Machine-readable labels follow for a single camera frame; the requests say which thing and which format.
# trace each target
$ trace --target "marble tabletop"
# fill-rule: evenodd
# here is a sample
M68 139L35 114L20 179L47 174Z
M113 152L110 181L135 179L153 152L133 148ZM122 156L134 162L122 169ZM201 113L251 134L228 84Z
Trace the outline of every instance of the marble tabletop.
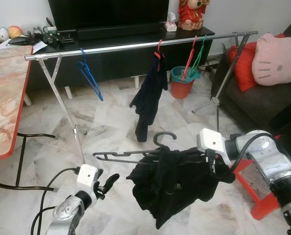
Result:
M16 141L27 84L32 46L0 49L0 159L9 157Z

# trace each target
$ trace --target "sofa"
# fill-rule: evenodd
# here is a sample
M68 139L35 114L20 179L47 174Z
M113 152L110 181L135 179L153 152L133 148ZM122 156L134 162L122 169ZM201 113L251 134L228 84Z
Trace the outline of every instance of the sofa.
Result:
M284 34L291 37L291 24ZM229 66L230 60L225 51L212 83L211 96L216 95ZM258 85L241 92L233 73L219 100L220 106L231 114L245 132L261 129L281 135L281 144L291 154L291 83Z

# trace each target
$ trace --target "white wall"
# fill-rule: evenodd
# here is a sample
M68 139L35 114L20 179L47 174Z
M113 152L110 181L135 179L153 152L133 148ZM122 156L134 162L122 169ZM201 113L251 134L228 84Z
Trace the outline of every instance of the white wall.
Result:
M169 11L177 13L179 0L170 0ZM48 0L0 0L0 26L18 25L23 31L45 26L53 19ZM291 0L211 0L204 26L216 34L258 30L278 34L291 23ZM221 42L213 41L210 54L221 53Z

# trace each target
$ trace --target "marble floor tile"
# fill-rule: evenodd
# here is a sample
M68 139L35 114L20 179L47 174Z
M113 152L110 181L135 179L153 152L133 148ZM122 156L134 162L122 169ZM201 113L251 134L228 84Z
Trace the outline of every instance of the marble floor tile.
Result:
M134 79L116 79L100 82L104 101L100 101L90 86L72 87L73 99L68 100L64 89L62 98L73 121L87 131L79 133L83 153L88 164L102 168L103 185L112 174L120 178L106 194L105 199L88 208L76 229L79 235L278 235L286 234L288 226L279 210L257 221L250 211L255 206L241 184L219 183L214 197L208 202L196 200L193 204L172 216L162 227L155 228L155 219L149 211L143 211L132 194L134 184L126 177L135 164L113 163L97 160L92 156L100 151L137 151L157 148L153 137L160 131L172 131L177 135L160 136L158 142L170 149L184 150L196 146L196 135L202 128L215 130L215 107L210 101L211 82L208 73L194 82L186 99L174 98L169 90L163 91L154 123L148 127L147 142L137 142L135 128L139 116L129 103L138 92ZM56 139L28 138L22 169L21 186L48 184L60 170L80 166L79 155L71 127L52 91L29 94L33 105L24 106L19 131L27 134L47 133ZM219 110L220 132L242 133L237 123L224 110ZM17 138L16 150L7 159L0 161L0 182L13 185L22 138ZM142 155L123 160L138 161ZM269 189L254 166L242 171L242 175L260 197ZM65 172L54 181L57 192L48 192L45 207L58 205L66 197L75 194L77 176ZM28 235L30 226L40 206L42 191L11 191L0 188L0 235ZM52 220L51 212L45 212L41 234L45 234Z

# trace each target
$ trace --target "pink pillow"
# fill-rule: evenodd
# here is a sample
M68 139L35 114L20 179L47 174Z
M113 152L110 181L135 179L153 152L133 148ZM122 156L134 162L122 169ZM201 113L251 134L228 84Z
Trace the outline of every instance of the pink pillow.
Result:
M291 38L266 33L259 38L252 61L254 80L263 86L291 82Z

